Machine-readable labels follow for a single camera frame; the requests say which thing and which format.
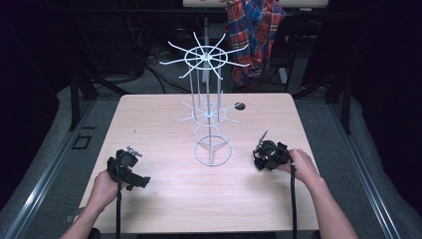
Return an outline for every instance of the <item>black cable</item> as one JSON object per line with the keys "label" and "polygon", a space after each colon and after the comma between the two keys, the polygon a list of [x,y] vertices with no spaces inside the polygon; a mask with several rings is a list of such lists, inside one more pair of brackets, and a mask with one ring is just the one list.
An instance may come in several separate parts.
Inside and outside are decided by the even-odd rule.
{"label": "black cable", "polygon": [[296,211],[296,196],[295,196],[295,173],[296,167],[293,159],[291,158],[291,196],[292,196],[292,218],[293,218],[293,235],[296,239],[298,237],[298,216]]}
{"label": "black cable", "polygon": [[167,83],[168,85],[170,85],[171,87],[173,87],[176,91],[180,92],[180,93],[188,93],[190,94],[191,92],[185,88],[183,88],[182,86],[178,85],[177,83],[173,82],[172,80],[166,78],[165,76],[161,75],[160,73],[158,73],[157,71],[155,71],[154,69],[150,68],[148,65],[145,66],[147,70],[149,70],[153,75],[155,75],[155,77],[158,79],[158,81],[161,84],[161,87],[163,89],[163,91],[165,92],[164,89],[164,85],[162,82]]}
{"label": "black cable", "polygon": [[140,72],[135,72],[133,74],[130,74],[128,77],[118,79],[118,80],[110,80],[110,79],[107,79],[106,76],[103,76],[103,78],[106,79],[108,82],[113,83],[114,85],[119,85],[119,84],[124,84],[124,83],[129,83],[129,82],[135,81],[140,76],[142,76],[142,73],[143,73],[143,69]]}
{"label": "black cable", "polygon": [[117,171],[117,206],[115,210],[115,238],[120,238],[120,207],[121,207],[121,172],[120,172],[120,159],[117,157],[116,171]]}

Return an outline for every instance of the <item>white wire rack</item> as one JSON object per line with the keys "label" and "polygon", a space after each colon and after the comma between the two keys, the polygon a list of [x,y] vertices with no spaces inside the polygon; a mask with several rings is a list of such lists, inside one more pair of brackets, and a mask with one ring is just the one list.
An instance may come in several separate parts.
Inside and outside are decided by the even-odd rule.
{"label": "white wire rack", "polygon": [[[179,76],[179,79],[184,79],[189,76],[190,80],[190,90],[192,96],[192,104],[189,105],[183,101],[181,101],[184,105],[191,108],[192,116],[186,119],[177,119],[178,121],[184,120],[193,120],[195,121],[198,126],[192,132],[192,136],[196,134],[196,132],[201,127],[208,128],[208,134],[201,137],[194,148],[195,157],[203,164],[208,166],[218,166],[225,163],[229,160],[232,154],[232,147],[230,145],[229,140],[224,138],[219,129],[218,125],[225,121],[231,121],[235,123],[239,123],[237,120],[228,119],[227,118],[227,110],[236,107],[237,105],[233,105],[228,108],[223,108],[221,106],[221,98],[223,92],[221,91],[221,81],[223,78],[221,77],[221,68],[226,64],[239,66],[239,67],[248,67],[248,65],[237,64],[229,61],[228,55],[231,53],[239,52],[245,50],[248,46],[225,52],[218,46],[224,40],[225,35],[220,39],[220,41],[215,46],[202,46],[196,34],[193,33],[196,43],[198,44],[197,47],[194,47],[190,50],[186,50],[180,47],[177,47],[170,42],[168,44],[180,51],[185,53],[183,59],[171,61],[171,62],[160,62],[162,65],[170,65],[175,63],[184,62],[188,66],[188,71],[183,75]],[[206,84],[206,99],[202,97],[200,91],[200,76],[202,74],[206,74],[209,76],[209,72],[214,72],[217,77],[217,99],[215,102],[211,102],[210,99],[210,80],[209,77],[205,79]],[[196,83],[197,83],[197,96],[195,96],[193,91],[193,76],[192,74],[196,73]]]}

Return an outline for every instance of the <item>black chair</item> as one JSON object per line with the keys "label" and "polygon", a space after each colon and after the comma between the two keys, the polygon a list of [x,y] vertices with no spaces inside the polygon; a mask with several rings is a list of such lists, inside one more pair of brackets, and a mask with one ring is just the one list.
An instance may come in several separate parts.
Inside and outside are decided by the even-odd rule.
{"label": "black chair", "polygon": [[277,74],[280,68],[289,69],[285,92],[289,89],[298,44],[303,36],[306,35],[308,28],[309,22],[306,18],[302,16],[288,16],[277,30],[277,36],[270,56],[270,68],[275,69],[274,74]]}

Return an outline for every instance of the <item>red plaid fabric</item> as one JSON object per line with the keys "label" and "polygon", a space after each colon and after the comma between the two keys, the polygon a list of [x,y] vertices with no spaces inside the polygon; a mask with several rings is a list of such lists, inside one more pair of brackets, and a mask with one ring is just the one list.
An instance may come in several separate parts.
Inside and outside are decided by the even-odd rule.
{"label": "red plaid fabric", "polygon": [[233,68],[233,89],[247,92],[258,84],[264,67],[268,68],[277,29],[286,16],[278,0],[228,0],[226,33],[235,62],[249,67]]}

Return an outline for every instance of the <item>person's right hand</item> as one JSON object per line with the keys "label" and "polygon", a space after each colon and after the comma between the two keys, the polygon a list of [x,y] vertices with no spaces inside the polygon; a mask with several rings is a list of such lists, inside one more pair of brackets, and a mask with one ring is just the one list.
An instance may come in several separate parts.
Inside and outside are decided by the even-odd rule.
{"label": "person's right hand", "polygon": [[[121,188],[128,186],[126,182],[121,183]],[[99,211],[103,211],[117,196],[117,183],[108,175],[106,170],[99,173],[94,182],[93,191],[91,192],[86,207],[94,207]]]}
{"label": "person's right hand", "polygon": [[[301,149],[289,150],[289,153],[295,163],[295,177],[302,181],[305,185],[309,185],[312,181],[320,178],[317,168],[314,166],[312,159]],[[279,170],[291,173],[291,164],[281,164],[277,167]]]}

